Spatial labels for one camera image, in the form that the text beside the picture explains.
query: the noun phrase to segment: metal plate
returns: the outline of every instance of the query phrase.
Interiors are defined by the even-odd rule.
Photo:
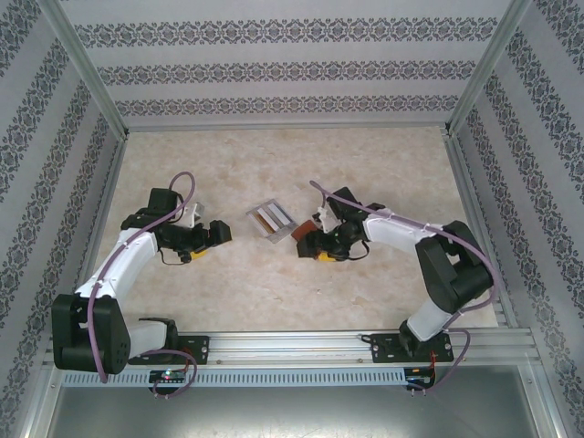
[[[373,363],[430,362],[432,353],[435,354],[436,362],[454,360],[453,347],[446,333],[440,333],[421,344],[412,358],[400,345],[399,337],[400,335],[396,333],[377,333],[364,335],[361,340],[371,344]]]
[[[179,336],[178,349],[189,349],[197,365],[206,365],[209,358],[208,336]],[[184,365],[185,358],[178,355],[139,356],[128,360],[130,365]]]

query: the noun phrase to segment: gray floor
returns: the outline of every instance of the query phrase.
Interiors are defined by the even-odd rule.
[[[467,367],[435,395],[400,387],[194,389],[171,401],[146,389],[62,390],[50,437],[537,436],[513,367]]]

